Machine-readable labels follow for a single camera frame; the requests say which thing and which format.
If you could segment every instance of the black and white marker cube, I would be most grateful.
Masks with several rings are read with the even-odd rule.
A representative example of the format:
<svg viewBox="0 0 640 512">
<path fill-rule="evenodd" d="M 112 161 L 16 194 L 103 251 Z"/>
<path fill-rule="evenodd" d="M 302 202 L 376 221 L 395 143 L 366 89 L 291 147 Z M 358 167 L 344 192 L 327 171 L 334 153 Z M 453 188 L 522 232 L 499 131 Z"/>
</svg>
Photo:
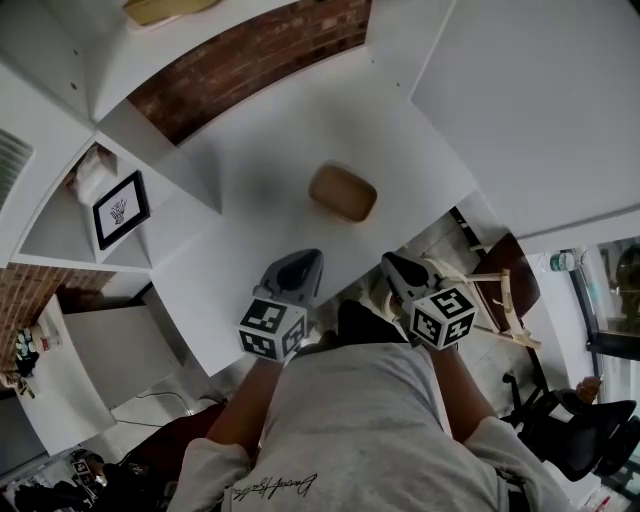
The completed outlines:
<svg viewBox="0 0 640 512">
<path fill-rule="evenodd" d="M 263 359 L 284 361 L 307 336 L 307 310 L 270 299 L 254 297 L 242 318 L 242 350 Z"/>
<path fill-rule="evenodd" d="M 411 332 L 438 350 L 471 332 L 477 306 L 462 286 L 417 300 L 411 309 Z"/>
</svg>

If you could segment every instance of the brick wall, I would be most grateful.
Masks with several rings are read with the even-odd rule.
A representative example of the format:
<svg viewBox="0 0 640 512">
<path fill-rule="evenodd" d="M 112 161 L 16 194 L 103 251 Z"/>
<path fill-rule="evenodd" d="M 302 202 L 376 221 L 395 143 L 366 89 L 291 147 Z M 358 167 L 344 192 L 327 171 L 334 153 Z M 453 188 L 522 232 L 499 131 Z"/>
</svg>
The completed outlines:
<svg viewBox="0 0 640 512">
<path fill-rule="evenodd" d="M 257 91 L 363 44 L 370 9 L 371 0 L 300 0 L 275 9 L 173 61 L 129 100 L 178 144 Z"/>
<path fill-rule="evenodd" d="M 15 367 L 16 329 L 35 323 L 56 291 L 65 312 L 82 309 L 112 272 L 9 263 L 0 269 L 0 370 Z"/>
</svg>

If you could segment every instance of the gray t-shirt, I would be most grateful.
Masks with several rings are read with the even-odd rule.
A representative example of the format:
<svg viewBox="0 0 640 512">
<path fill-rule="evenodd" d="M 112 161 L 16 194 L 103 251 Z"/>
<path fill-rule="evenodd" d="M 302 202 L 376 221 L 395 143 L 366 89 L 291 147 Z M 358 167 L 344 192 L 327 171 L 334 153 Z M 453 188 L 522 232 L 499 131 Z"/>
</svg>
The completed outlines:
<svg viewBox="0 0 640 512">
<path fill-rule="evenodd" d="M 534 511 L 569 502 L 513 428 L 483 420 L 464 443 L 445 433 L 426 350 L 347 346 L 284 370 L 253 470 L 240 446 L 193 441 L 170 512 L 500 511 L 519 477 Z"/>
</svg>

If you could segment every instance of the person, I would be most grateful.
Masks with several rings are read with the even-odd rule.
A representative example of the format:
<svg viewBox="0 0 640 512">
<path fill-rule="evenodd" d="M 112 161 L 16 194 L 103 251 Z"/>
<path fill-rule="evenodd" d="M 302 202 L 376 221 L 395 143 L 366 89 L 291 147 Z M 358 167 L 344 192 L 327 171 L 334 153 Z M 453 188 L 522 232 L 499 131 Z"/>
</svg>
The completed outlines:
<svg viewBox="0 0 640 512">
<path fill-rule="evenodd" d="M 556 512 L 569 503 L 456 348 L 413 349 L 345 301 L 337 335 L 285 368 L 258 360 L 207 438 L 188 446 L 169 511 L 211 510 Z"/>
</svg>

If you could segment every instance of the wooden bowl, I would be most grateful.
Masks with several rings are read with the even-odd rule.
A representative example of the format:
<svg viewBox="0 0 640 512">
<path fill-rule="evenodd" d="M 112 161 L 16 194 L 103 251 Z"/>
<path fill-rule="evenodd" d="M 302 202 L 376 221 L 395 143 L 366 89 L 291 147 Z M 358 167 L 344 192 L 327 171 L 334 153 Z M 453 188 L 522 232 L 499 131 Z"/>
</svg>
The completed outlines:
<svg viewBox="0 0 640 512">
<path fill-rule="evenodd" d="M 334 164 L 325 164 L 313 176 L 309 196 L 342 219 L 356 223 L 369 216 L 378 192 L 352 172 Z"/>
</svg>

